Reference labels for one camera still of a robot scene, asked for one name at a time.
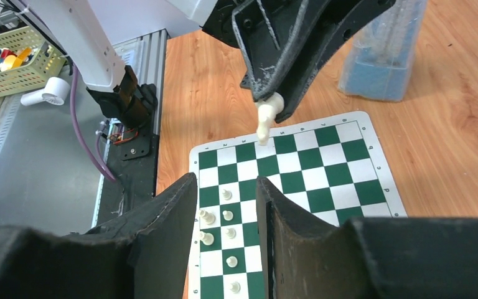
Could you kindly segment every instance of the wooden surface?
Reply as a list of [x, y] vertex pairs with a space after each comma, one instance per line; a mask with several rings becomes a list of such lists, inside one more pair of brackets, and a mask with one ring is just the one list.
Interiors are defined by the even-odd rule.
[[[337, 89], [346, 44], [310, 87], [292, 125], [366, 111], [409, 216], [478, 217], [478, 0], [430, 0], [410, 86], [400, 103]], [[158, 191], [189, 171], [202, 143], [254, 133], [239, 51], [202, 32], [168, 41]]]

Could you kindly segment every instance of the plastic basket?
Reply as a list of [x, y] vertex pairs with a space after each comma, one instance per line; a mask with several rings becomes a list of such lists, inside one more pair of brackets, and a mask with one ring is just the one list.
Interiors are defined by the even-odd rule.
[[[0, 34], [0, 48], [8, 48], [14, 53], [26, 47], [41, 49], [46, 42], [30, 27]], [[59, 75], [64, 63], [62, 53], [54, 47], [48, 52], [37, 50], [28, 64], [0, 72], [0, 97], [44, 88], [50, 77]]]

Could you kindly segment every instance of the purple cable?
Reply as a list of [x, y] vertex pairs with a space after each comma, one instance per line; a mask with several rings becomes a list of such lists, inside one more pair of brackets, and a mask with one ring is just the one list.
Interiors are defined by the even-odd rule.
[[82, 148], [85, 150], [87, 153], [87, 156], [89, 159], [92, 161], [94, 166], [103, 174], [104, 177], [106, 177], [109, 181], [115, 183], [116, 178], [115, 176], [111, 173], [111, 171], [104, 170], [96, 157], [94, 157], [94, 154], [90, 151], [89, 147], [85, 143], [85, 139], [83, 139], [82, 131], [80, 130], [80, 125], [78, 124], [78, 117], [76, 116], [76, 92], [78, 90], [78, 76], [80, 76], [80, 71], [74, 65], [73, 67], [74, 71], [74, 76], [72, 77], [72, 85], [70, 87], [70, 116], [72, 117], [72, 126], [74, 127], [74, 132], [76, 133], [76, 137], [78, 138], [78, 141], [80, 142], [80, 145]]

